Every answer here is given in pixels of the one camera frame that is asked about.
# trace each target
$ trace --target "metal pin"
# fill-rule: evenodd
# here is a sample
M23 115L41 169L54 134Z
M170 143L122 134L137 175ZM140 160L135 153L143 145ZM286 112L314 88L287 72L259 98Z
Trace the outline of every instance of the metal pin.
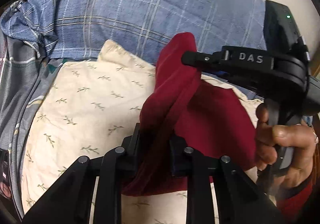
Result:
M309 52L306 52L306 58L307 58L308 62L311 61Z
M86 161L88 161L88 158L85 155L80 156L78 159L79 163L85 163Z
M117 154L122 154L124 151L125 151L124 147L117 147L117 148L115 149L115 152L116 152Z
M186 147L186 148L184 149L184 152L185 152L186 154L192 154L192 153L193 153L193 148L192 148L192 147Z
M224 163L229 163L230 162L230 157L228 157L227 155L223 155L221 157L222 162Z

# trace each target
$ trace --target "blue plaid blanket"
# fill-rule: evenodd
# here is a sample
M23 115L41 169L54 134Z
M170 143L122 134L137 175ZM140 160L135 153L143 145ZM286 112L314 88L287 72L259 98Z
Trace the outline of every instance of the blue plaid blanket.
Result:
M170 39L186 31L199 52L222 45L265 49L264 12L263 0L27 0L6 10L0 27L50 58L96 58L112 39L155 63Z

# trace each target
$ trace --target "red sleeve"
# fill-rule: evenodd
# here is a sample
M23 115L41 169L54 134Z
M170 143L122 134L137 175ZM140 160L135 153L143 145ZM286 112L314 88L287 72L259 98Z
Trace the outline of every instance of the red sleeve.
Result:
M297 213L301 210L304 203L309 198L312 191L312 181L296 196L286 200L277 201L277 207L282 212L286 220L293 221Z

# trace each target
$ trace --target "handle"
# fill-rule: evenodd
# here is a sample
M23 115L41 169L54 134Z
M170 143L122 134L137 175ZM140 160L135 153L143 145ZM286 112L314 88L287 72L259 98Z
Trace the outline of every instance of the handle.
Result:
M278 103L271 99L265 99L269 120L268 125L296 125L301 123L302 115L300 110L292 104ZM257 185L267 194L273 184L273 178L287 174L292 162L294 147L274 146L277 152L277 160L273 165L268 165L265 170L258 171Z

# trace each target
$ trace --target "red fabric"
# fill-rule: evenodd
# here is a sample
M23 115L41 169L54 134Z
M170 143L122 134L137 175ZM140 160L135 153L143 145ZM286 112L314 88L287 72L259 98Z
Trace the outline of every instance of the red fabric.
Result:
M191 33L176 35L160 53L155 90L140 114L147 153L136 178L124 187L126 195L187 189L185 178L172 178L169 172L168 140L173 132L206 156L229 155L243 170L254 166L255 129L247 112L232 89L214 87L200 79L200 70L183 65L185 51L196 52Z
M294 221L302 206L312 192L312 181L296 196L286 200L277 201L277 207L282 212L287 221Z

